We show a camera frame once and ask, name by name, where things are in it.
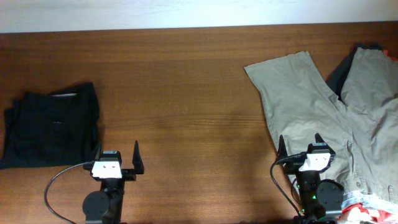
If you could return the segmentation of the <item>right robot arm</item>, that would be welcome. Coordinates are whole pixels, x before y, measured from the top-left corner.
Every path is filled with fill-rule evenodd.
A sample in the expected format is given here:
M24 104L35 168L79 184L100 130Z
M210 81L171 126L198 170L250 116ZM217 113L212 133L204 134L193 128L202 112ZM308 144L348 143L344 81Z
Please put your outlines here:
M337 223L342 215L344 187L331 179L321 179L320 174L330 168L336 152L322 139L315 135L315 142L308 145L305 152L287 154L283 136L279 136L279 147L270 174L277 165L283 167L286 175L294 175L302 209L293 206L297 216L293 222Z

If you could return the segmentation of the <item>khaki shorts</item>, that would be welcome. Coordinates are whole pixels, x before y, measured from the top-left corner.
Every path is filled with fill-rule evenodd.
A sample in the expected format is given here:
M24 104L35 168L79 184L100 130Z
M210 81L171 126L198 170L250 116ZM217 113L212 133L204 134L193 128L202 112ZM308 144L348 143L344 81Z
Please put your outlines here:
M336 152L324 179L355 197L397 202L397 62L359 49L340 95L326 84L308 52L255 63L245 71L261 94L272 140L289 154L319 134Z

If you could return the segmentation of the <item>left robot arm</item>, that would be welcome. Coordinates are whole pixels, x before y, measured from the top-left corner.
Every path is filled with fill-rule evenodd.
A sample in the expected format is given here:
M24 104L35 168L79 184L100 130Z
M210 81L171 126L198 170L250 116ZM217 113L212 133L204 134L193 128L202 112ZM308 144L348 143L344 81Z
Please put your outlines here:
M123 160L119 151L104 151L100 144L97 148L94 161L83 166L101 184L99 190L88 194L83 201L85 222L118 224L121 223L125 183L135 181L136 176L145 171L139 143L134 143L131 169L122 168Z

